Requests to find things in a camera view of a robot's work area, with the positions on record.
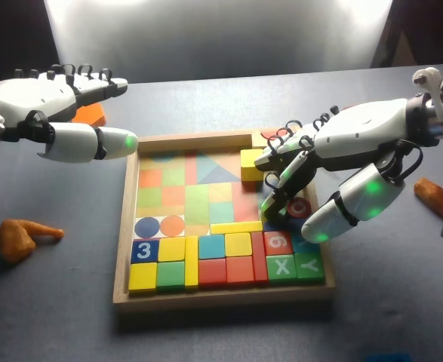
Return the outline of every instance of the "green block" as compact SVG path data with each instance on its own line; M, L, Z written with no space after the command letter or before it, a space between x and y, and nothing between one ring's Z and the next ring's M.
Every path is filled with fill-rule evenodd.
M319 253L295 253L295 265L300 282L321 283L325 280L324 264Z
M162 191L160 187L146 187L137 190L137 207L162 206Z
M163 186L184 186L184 168L165 168L162 170Z
M266 257L266 266L271 283L284 283L297 279L293 255L269 255Z
M235 222L232 202L211 202L209 204L209 220L211 224Z
M184 288L184 262L160 262L155 285L159 289Z
M209 224L209 188L205 185L187 185L184 188L184 223Z

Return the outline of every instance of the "robotic arm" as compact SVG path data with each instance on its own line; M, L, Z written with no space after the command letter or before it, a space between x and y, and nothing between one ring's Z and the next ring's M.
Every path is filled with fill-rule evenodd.
M82 65L75 73L74 66L54 65L42 74L31 70L25 78L17 69L14 79L0 81L0 142L27 139L44 143L45 152L38 155L62 162L106 160L135 152L134 133L70 123L81 106L127 91L127 81L112 78L109 69L92 70L92 66Z
M264 216L280 222L280 211L320 167L360 170L305 221L301 233L307 241L329 241L385 210L404 189L404 178L421 164L421 147L437 146L443 138L443 78L428 68L416 72L413 81L426 92L341 112L333 107L331 119L324 113L285 138L273 136L255 161L259 170L278 177L274 185L265 180L272 192L262 204ZM414 149L417 160L403 170L403 158Z

